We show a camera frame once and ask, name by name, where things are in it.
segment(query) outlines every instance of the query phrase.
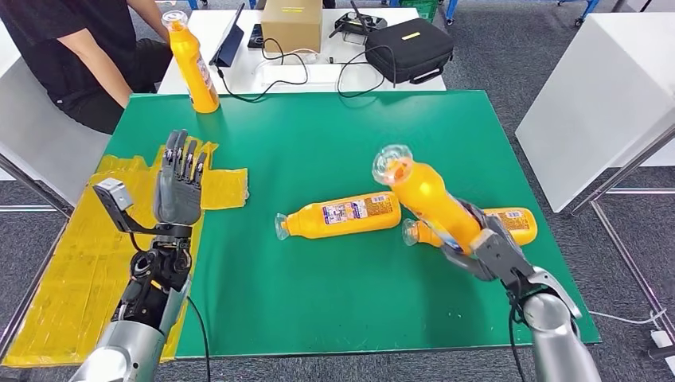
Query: phone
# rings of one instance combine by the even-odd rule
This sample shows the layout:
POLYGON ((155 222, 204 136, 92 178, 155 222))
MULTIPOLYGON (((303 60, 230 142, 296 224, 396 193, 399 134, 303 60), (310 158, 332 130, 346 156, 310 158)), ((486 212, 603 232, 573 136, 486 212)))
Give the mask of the phone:
POLYGON ((248 38, 248 47, 253 49, 263 48, 263 27, 260 24, 255 24, 251 31, 251 37, 248 38))

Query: bottle label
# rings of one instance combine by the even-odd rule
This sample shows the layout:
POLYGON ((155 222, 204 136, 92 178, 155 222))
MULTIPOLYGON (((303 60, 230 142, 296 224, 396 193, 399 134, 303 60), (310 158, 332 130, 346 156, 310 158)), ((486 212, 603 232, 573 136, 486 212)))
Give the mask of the bottle label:
POLYGON ((345 223, 346 221, 365 219, 368 216, 383 215, 394 210, 387 195, 366 197, 355 201, 346 201, 323 206, 323 220, 326 224, 345 223))
POLYGON ((197 58, 197 68, 199 69, 201 78, 204 80, 204 83, 206 84, 206 88, 210 89, 213 86, 213 82, 211 82, 211 73, 209 73, 209 67, 206 66, 206 64, 204 63, 204 59, 202 59, 201 56, 197 58))
POLYGON ((504 211, 497 213, 487 213, 487 216, 495 216, 501 220, 502 225, 507 231, 517 231, 519 229, 528 230, 529 223, 525 215, 520 211, 504 211))
POLYGON ((462 246, 459 245, 457 240, 437 221, 432 219, 427 219, 421 215, 415 214, 421 221, 427 224, 429 228, 447 245, 456 251, 463 252, 462 246))

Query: robotic arm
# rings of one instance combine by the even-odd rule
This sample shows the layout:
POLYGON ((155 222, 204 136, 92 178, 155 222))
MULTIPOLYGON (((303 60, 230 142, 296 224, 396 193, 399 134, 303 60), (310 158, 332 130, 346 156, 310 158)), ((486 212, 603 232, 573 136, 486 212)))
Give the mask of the robotic arm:
POLYGON ((476 278, 501 281, 511 303, 511 342, 514 322, 525 323, 532 332, 537 380, 600 382, 595 362, 579 339, 574 323, 574 319, 581 317, 579 307, 553 275, 525 259, 497 217, 486 216, 470 204, 465 203, 465 207, 482 228, 470 245, 475 258, 457 253, 447 245, 441 249, 449 261, 476 278))
POLYGON ((166 142, 154 191, 154 228, 144 228, 127 209, 131 197, 121 181, 108 178, 94 186, 107 213, 136 247, 131 277, 111 323, 96 349, 77 369, 71 382, 152 381, 171 328, 190 287, 190 236, 201 215, 201 175, 206 154, 194 163, 197 143, 183 147, 187 131, 174 131, 166 142), (150 249, 138 247, 134 234, 155 235, 150 249))

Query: blue chair leg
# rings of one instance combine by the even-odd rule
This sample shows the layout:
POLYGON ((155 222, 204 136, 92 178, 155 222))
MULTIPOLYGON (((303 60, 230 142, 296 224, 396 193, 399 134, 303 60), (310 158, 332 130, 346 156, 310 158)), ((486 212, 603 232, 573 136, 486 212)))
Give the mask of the blue chair leg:
POLYGON ((447 5, 447 12, 445 13, 445 21, 448 25, 452 25, 455 20, 453 16, 455 15, 455 8, 457 8, 457 3, 459 0, 450 0, 450 4, 447 5))
POLYGON ((588 3, 588 4, 586 5, 586 10, 581 14, 581 17, 580 17, 580 18, 577 18, 577 19, 574 21, 574 25, 575 25, 575 26, 581 26, 581 25, 583 24, 583 21, 586 20, 586 16, 587 16, 590 12, 593 12, 593 10, 595 9, 595 6, 598 5, 598 3, 600 2, 600 0, 586 0, 586 2, 588 3))
POLYGON ((595 6, 597 6, 598 3, 600 2, 600 0, 587 0, 587 1, 588 1, 588 5, 586 6, 586 10, 581 15, 582 20, 586 20, 586 16, 590 12, 593 12, 593 10, 595 9, 595 6))

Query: black case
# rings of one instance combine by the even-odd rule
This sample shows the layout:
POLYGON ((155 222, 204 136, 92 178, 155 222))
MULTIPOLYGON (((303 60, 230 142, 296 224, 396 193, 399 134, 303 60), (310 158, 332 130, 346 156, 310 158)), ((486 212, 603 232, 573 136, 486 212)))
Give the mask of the black case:
POLYGON ((443 66, 452 59, 452 38, 429 21, 416 18, 369 33, 365 49, 385 45, 392 49, 377 48, 365 54, 365 59, 396 83, 410 81, 421 84, 443 72, 443 66))

